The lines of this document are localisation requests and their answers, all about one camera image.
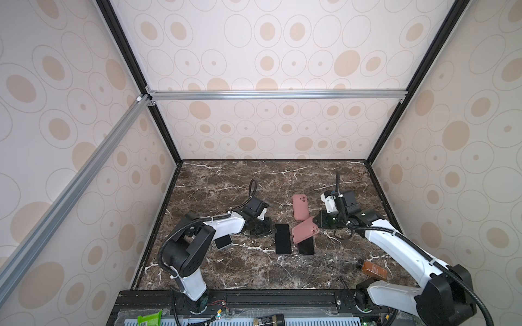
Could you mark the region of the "pink phone case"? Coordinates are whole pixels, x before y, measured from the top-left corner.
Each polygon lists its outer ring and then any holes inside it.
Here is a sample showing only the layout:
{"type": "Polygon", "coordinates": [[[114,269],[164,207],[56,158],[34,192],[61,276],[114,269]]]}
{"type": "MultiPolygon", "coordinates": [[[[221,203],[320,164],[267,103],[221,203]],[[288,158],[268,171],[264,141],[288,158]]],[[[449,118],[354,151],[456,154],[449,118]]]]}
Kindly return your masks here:
{"type": "Polygon", "coordinates": [[[292,228],[292,241],[294,244],[299,244],[304,240],[307,240],[316,234],[319,233],[319,227],[313,221],[313,218],[310,217],[307,220],[300,222],[300,224],[296,225],[292,228]]]}
{"type": "Polygon", "coordinates": [[[305,221],[310,218],[309,202],[305,194],[295,194],[292,196],[292,206],[294,219],[305,221]]]}

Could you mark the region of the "phone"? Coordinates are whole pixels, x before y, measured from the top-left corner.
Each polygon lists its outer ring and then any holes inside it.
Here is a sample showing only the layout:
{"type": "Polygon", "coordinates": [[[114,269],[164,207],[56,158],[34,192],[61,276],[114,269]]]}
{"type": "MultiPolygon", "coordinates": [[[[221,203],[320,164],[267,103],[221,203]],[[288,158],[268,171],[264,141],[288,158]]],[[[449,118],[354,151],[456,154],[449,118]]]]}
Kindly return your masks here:
{"type": "Polygon", "coordinates": [[[214,240],[217,250],[225,249],[232,245],[232,238],[230,235],[222,236],[214,240]]]}
{"type": "Polygon", "coordinates": [[[277,255],[290,255],[292,244],[288,224],[275,224],[275,252],[277,255]]]}

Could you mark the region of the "purple smartphone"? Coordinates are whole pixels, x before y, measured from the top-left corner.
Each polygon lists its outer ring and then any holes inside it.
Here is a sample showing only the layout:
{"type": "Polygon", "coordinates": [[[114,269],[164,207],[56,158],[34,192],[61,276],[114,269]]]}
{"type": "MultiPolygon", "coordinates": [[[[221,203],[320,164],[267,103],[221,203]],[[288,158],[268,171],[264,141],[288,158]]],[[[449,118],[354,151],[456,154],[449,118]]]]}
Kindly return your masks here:
{"type": "Polygon", "coordinates": [[[298,244],[298,251],[300,255],[314,255],[315,254],[315,245],[313,237],[309,237],[301,241],[298,244]]]}

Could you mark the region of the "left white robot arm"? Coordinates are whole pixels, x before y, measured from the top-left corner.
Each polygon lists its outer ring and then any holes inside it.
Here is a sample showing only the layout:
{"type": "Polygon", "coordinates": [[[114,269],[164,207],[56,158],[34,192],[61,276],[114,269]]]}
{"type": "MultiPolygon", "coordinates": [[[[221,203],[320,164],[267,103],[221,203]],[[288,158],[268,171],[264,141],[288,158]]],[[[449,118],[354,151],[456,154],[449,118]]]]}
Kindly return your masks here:
{"type": "Polygon", "coordinates": [[[272,233],[271,219],[266,216],[269,204],[256,197],[257,187],[257,180],[252,179],[248,199],[226,213],[206,217],[185,214],[161,244],[158,265],[174,277],[192,312],[203,312],[208,303],[201,264],[211,244],[223,249],[232,245],[233,234],[257,239],[272,233]]]}

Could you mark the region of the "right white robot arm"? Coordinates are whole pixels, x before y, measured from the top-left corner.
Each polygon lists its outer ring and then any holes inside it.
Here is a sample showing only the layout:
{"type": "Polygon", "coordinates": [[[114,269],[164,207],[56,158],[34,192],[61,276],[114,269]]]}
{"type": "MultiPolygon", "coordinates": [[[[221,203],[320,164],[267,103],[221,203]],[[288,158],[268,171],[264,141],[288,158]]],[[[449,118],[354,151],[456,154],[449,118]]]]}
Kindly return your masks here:
{"type": "Polygon", "coordinates": [[[473,289],[469,271],[461,265],[450,265],[436,258],[399,232],[373,209],[363,210],[353,192],[340,190],[341,177],[336,176],[335,189],[321,195],[325,209],[315,217],[319,228],[347,228],[377,245],[398,262],[415,280],[416,287],[394,285],[368,279],[358,284],[350,302],[360,312],[386,306],[416,316],[425,325],[461,325],[478,311],[486,325],[493,317],[473,289]]]}

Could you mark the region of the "amber bottle black cap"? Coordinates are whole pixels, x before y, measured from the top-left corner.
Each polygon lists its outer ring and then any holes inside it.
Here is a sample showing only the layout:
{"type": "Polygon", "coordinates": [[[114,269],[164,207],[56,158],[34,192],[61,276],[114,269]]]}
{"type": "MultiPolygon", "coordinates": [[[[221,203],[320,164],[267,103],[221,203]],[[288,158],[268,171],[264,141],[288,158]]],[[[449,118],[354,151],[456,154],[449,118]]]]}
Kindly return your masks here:
{"type": "Polygon", "coordinates": [[[378,281],[387,281],[389,272],[370,261],[364,261],[362,273],[378,281]]]}

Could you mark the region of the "dark bottle at front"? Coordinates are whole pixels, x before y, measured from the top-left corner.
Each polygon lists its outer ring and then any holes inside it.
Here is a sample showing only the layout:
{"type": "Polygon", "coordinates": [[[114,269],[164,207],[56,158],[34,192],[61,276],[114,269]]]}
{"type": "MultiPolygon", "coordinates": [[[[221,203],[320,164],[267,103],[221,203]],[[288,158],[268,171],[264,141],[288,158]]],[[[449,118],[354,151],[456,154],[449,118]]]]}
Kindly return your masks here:
{"type": "Polygon", "coordinates": [[[285,326],[285,317],[283,314],[256,317],[253,326],[285,326]]]}

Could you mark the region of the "green packet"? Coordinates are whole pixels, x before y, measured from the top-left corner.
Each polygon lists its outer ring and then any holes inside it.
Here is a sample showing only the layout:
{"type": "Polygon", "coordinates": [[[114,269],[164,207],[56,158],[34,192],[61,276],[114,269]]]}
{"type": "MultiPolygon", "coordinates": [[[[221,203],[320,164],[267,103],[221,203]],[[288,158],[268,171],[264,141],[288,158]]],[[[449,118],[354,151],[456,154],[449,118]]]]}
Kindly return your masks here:
{"type": "Polygon", "coordinates": [[[161,318],[162,318],[163,311],[159,310],[158,312],[144,315],[144,316],[138,316],[137,318],[137,325],[138,326],[161,326],[161,318]]]}

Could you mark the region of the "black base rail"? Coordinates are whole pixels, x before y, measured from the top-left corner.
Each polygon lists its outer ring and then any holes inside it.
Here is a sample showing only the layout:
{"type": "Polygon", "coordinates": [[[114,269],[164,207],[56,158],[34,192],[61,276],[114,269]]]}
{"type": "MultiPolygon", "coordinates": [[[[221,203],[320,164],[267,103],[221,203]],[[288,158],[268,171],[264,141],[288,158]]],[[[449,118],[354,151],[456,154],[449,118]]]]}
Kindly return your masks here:
{"type": "Polygon", "coordinates": [[[421,325],[385,306],[368,311],[341,290],[211,290],[207,305],[195,304],[175,290],[122,291],[108,325],[136,325],[139,316],[160,312],[162,325],[253,325],[264,316],[283,315],[284,325],[421,325]]]}

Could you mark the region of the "silver aluminium back rail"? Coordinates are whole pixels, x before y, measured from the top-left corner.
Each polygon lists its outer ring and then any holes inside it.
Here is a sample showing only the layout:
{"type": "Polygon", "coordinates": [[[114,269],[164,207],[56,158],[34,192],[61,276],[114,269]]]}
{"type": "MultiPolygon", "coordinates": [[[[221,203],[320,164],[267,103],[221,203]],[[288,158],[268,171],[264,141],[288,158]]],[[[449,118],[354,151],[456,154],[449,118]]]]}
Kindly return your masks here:
{"type": "Polygon", "coordinates": [[[155,101],[203,100],[273,100],[273,99],[403,99],[405,89],[355,90],[219,90],[219,91],[152,91],[155,101]]]}

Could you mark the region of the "silver aluminium rail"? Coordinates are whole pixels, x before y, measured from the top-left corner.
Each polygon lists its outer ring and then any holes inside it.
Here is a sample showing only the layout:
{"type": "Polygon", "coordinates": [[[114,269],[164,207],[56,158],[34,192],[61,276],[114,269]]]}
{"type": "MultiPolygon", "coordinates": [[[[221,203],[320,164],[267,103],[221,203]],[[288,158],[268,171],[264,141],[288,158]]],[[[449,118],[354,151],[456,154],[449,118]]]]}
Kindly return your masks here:
{"type": "Polygon", "coordinates": [[[1,269],[1,304],[11,296],[150,100],[150,95],[143,94],[133,103],[1,269]]]}
{"type": "Polygon", "coordinates": [[[152,91],[155,101],[203,100],[273,100],[273,99],[403,99],[405,89],[355,90],[219,90],[219,91],[152,91]]]}

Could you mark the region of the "silver aluminium left rail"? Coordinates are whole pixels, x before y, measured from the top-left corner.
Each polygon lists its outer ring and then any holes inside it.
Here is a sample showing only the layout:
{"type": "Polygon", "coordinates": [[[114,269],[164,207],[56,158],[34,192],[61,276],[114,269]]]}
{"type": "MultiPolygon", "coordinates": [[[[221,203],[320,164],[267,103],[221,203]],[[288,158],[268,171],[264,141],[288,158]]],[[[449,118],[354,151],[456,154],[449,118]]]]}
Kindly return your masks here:
{"type": "Polygon", "coordinates": [[[11,296],[150,100],[150,95],[143,94],[133,103],[1,269],[1,304],[11,296]]]}

